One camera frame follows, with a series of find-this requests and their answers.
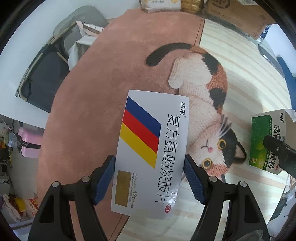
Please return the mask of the gold wrapped snack box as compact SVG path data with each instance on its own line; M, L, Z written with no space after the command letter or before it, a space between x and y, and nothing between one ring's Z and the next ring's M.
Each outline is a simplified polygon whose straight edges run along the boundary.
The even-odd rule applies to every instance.
M181 11L196 14L202 10L203 5L204 0L181 0Z

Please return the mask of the green white medicine box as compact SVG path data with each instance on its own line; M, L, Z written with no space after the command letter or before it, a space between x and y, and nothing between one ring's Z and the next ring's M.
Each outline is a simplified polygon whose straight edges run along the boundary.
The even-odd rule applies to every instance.
M295 177L295 110L279 109L251 119L249 165Z

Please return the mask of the pink suitcase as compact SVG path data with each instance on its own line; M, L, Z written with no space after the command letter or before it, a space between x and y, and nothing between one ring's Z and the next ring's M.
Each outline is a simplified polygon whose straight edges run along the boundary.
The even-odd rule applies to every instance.
M37 159L39 157L43 141L43 133L44 129L42 128L20 127L16 137L20 144L21 154L25 158Z

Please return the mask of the cardboard box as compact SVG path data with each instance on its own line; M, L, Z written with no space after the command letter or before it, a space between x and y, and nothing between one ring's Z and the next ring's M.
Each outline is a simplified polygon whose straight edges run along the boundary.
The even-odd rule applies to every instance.
M207 13L233 24L254 39L276 21L255 1L209 0Z

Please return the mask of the cluttered shelf items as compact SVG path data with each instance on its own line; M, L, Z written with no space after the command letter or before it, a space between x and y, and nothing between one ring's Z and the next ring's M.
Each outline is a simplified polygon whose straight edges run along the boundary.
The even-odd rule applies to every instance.
M23 201L34 199L37 201L37 170L38 159L25 157L22 154L21 144L16 138L20 128L30 133L43 133L42 128L22 123L1 115L1 137L10 154L8 176L16 197Z

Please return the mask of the white cloth bag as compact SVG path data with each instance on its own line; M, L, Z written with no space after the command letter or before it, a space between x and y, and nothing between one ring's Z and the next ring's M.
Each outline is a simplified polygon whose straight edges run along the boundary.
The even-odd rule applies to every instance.
M83 23L81 21L76 21L76 25L82 37L75 41L68 51L69 70L72 70L75 67L81 57L95 42L99 34L104 30L104 27Z

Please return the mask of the white tricolour medicine box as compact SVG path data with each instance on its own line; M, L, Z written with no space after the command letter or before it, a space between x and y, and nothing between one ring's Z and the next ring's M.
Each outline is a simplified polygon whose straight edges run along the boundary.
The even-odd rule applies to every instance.
M111 210L149 218L173 215L189 130L189 98L130 90L120 127Z

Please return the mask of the blue board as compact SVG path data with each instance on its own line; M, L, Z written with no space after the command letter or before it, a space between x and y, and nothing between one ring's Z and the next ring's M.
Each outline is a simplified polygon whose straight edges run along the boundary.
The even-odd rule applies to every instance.
M283 69L283 73L285 74L285 80L286 80L288 92L290 95L292 109L295 109L295 107L296 107L296 80L293 77L292 73L290 72L290 70L289 70L287 64L285 63L285 61L283 60L283 58L281 56L278 56L277 60Z

